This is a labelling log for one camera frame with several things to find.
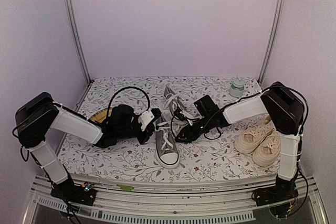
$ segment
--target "metal pole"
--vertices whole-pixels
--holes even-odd
[[[65,6],[66,6],[66,9],[67,9],[67,13],[68,13],[68,18],[69,18],[69,22],[70,22],[70,27],[71,27],[71,31],[72,31],[73,40],[74,40],[75,46],[76,46],[76,51],[77,51],[79,63],[80,63],[80,66],[82,68],[82,72],[83,72],[85,81],[86,81],[87,84],[89,84],[90,81],[91,81],[91,77],[90,77],[90,74],[89,74],[89,69],[88,69],[87,63],[85,61],[83,48],[82,48],[82,45],[80,43],[80,38],[79,38],[78,29],[77,29],[77,24],[76,24],[76,19],[75,19],[74,7],[72,5],[72,0],[64,0],[64,1],[65,1]]]
[[[282,12],[282,7],[284,5],[284,1],[285,0],[277,0],[276,9],[275,9],[275,13],[274,13],[273,24],[272,24],[272,30],[271,30],[270,37],[269,37],[269,40],[268,40],[264,61],[262,63],[261,71],[260,71],[260,74],[259,74],[259,77],[258,77],[258,82],[259,82],[260,86],[262,86],[262,84],[264,83],[265,76],[266,76],[267,69],[268,69],[268,65],[269,65],[269,62],[270,62],[270,59],[271,59],[271,56],[272,56],[274,42],[275,42],[275,39],[276,39],[278,27],[279,27],[280,16],[281,16],[281,12]]]

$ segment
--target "floral pattern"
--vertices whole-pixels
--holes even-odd
[[[260,90],[257,81],[244,78],[245,94]],[[169,84],[183,100],[188,111],[197,115],[193,102],[208,94],[219,107],[235,98],[229,95],[232,78],[223,77],[137,77],[98,78],[85,97],[79,113],[90,117],[107,107],[112,95],[126,86],[142,88],[151,99],[151,108],[160,108],[164,116],[170,113],[164,107],[163,90]],[[125,90],[117,95],[112,106],[128,104],[141,113],[146,109],[146,98],[137,90]],[[106,149],[95,147],[77,137],[67,135],[59,159],[70,173],[101,178],[133,180],[142,182],[211,182],[217,180],[243,179],[275,174],[277,160],[270,167],[260,167],[252,161],[251,154],[237,152],[233,142],[247,127],[260,123],[264,116],[222,128],[222,136],[208,140],[204,136],[189,144],[177,143],[181,162],[176,169],[165,169],[154,157],[155,134],[144,145],[137,139],[120,140]]]

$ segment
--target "wall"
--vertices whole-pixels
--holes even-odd
[[[84,78],[63,0],[0,0],[0,223],[22,219],[38,168],[12,137],[16,110],[42,91],[74,108]],[[49,134],[56,146],[59,134]]]
[[[93,78],[259,74],[276,0],[73,0]]]
[[[282,81],[307,98],[302,163],[336,223],[336,0],[285,0],[265,86]]]

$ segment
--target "jar lid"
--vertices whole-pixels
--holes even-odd
[[[242,78],[236,77],[235,79],[233,79],[232,83],[237,88],[242,88],[244,86],[244,81]]]

